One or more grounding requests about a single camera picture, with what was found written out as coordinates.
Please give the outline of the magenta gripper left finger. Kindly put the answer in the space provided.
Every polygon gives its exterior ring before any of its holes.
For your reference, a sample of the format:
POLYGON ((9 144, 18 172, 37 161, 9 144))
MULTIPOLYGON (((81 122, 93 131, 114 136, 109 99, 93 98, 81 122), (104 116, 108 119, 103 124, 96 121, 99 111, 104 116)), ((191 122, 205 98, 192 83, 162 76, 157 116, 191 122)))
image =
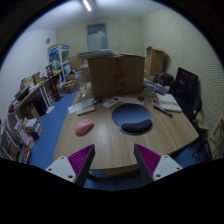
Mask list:
POLYGON ((83 187, 94 156, 95 146, 91 144, 68 157, 60 156, 46 171, 83 187))

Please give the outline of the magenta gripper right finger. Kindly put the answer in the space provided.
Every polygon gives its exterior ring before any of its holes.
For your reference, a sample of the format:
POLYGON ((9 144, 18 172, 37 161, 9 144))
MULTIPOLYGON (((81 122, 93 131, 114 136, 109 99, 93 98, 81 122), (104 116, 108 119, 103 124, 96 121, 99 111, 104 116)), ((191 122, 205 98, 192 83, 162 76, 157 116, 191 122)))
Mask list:
POLYGON ((134 155, 142 176, 151 178, 153 181, 160 180, 182 169, 169 155, 160 156, 139 144, 134 145, 134 155))

